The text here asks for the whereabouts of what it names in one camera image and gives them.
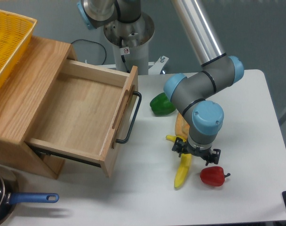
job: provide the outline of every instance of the yellow basket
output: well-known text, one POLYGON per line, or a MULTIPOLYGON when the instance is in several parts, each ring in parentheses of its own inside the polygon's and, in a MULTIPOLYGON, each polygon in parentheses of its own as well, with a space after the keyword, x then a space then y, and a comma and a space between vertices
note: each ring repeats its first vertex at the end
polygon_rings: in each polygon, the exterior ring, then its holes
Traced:
POLYGON ((0 10, 0 88, 27 49, 37 20, 0 10))

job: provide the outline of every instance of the gray wall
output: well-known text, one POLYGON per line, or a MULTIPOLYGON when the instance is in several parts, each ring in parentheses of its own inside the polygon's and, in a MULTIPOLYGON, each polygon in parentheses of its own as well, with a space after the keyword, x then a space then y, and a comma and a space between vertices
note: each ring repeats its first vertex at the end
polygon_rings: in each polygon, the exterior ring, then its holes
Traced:
MULTIPOLYGON (((76 8, 78 0, 8 0, 0 9, 38 20, 34 35, 72 42, 89 39, 102 43, 113 64, 111 47, 101 28, 89 31, 76 8)), ((205 0, 205 8, 225 51, 235 55, 246 69, 260 69, 270 88, 277 115, 286 106, 286 0, 205 0)), ((169 57, 168 73, 197 72, 198 61, 169 0, 142 0, 142 10, 155 23, 150 61, 169 57)), ((104 52, 98 45, 77 43, 79 60, 100 64, 104 52)), ((286 122, 281 127, 286 144, 286 122)))

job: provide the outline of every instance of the banana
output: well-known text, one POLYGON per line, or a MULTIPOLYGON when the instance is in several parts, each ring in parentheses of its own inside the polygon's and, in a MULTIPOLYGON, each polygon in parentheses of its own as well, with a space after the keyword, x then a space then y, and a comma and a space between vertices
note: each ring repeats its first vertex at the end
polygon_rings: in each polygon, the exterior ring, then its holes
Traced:
MULTIPOLYGON (((183 138, 182 136, 172 136, 172 135, 167 135, 166 136, 166 140, 175 142, 176 138, 179 137, 183 140, 183 142, 186 141, 185 138, 183 138)), ((179 165, 179 168, 177 169, 176 175, 175 175, 175 189, 179 189, 183 186, 190 166, 191 166, 191 162, 192 162, 192 155, 191 154, 182 154, 181 155, 181 163, 179 165)))

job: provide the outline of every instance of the pan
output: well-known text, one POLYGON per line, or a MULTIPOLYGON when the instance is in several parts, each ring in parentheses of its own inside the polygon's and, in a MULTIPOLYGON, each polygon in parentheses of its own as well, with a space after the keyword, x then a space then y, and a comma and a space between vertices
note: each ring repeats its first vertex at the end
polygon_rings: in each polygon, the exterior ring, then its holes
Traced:
POLYGON ((4 220, 10 215, 17 203, 55 203, 59 200, 59 195, 56 193, 15 192, 17 190, 17 180, 13 173, 0 167, 0 223, 4 222, 4 220))

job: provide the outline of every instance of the black drawer handle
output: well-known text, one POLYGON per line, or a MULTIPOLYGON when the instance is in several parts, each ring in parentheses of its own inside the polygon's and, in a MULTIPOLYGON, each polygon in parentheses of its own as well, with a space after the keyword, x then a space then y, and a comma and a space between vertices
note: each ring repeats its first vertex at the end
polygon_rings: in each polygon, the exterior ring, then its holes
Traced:
POLYGON ((123 140, 116 139, 116 143, 118 143, 118 144, 125 144, 129 140, 130 133, 132 132, 132 129, 133 129, 133 126, 134 126, 134 123, 135 123, 135 118, 137 117, 137 114, 138 114, 138 111, 139 111, 139 107, 140 107, 141 100, 142 100, 142 95, 141 95, 141 93, 139 93, 137 91, 133 91, 133 95, 136 95, 136 96, 139 97, 139 100, 138 100, 138 103, 137 103, 137 107, 135 108, 134 116, 133 116, 133 119, 132 119, 132 121, 130 123, 130 126, 129 126, 129 129, 128 129, 126 138, 123 139, 123 140))

